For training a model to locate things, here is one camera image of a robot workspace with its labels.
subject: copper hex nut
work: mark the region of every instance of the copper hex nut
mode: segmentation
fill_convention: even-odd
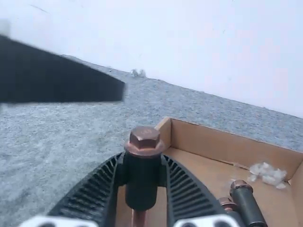
[[[231,184],[231,190],[230,190],[230,196],[232,195],[232,192],[238,188],[248,188],[251,193],[254,192],[252,186],[248,183],[246,183],[246,181],[244,180],[235,180],[234,182],[232,182]]]
[[[132,155],[152,157],[161,154],[165,149],[160,139],[160,132],[153,127],[138,126],[131,131],[125,150]]]
[[[235,204],[230,198],[228,197],[222,197],[218,199],[219,203],[225,210],[236,210],[237,204]]]

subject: black cylindrical spacer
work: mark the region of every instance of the black cylindrical spacer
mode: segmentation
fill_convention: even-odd
[[[227,214],[232,218],[234,218],[240,227],[246,227],[238,212],[232,210],[232,211],[228,211]]]
[[[125,162],[128,171],[125,202],[134,210],[149,210],[157,199],[161,154],[140,157],[126,152]]]
[[[231,189],[231,197],[238,205],[244,224],[248,227],[267,227],[267,223],[252,193],[250,185]]]

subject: gray carpet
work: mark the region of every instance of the gray carpet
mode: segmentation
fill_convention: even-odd
[[[133,127],[154,126],[164,116],[303,150],[303,119],[89,65],[127,83],[124,103],[0,111],[1,227],[46,213],[88,172],[122,151]]]

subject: cardboard box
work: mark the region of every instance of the cardboard box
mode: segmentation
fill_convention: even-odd
[[[287,186],[278,190],[257,180],[250,183],[269,227],[303,227],[303,154],[204,126],[164,118],[157,126],[167,146],[164,154],[191,171],[216,198],[229,195],[232,179],[246,180],[249,166],[267,162],[287,171]],[[130,226],[125,188],[119,189],[117,227]],[[148,227],[166,226],[166,189],[158,189],[148,211]]]

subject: white wall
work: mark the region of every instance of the white wall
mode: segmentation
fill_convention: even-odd
[[[300,117],[302,12],[300,0],[0,0],[14,39]]]

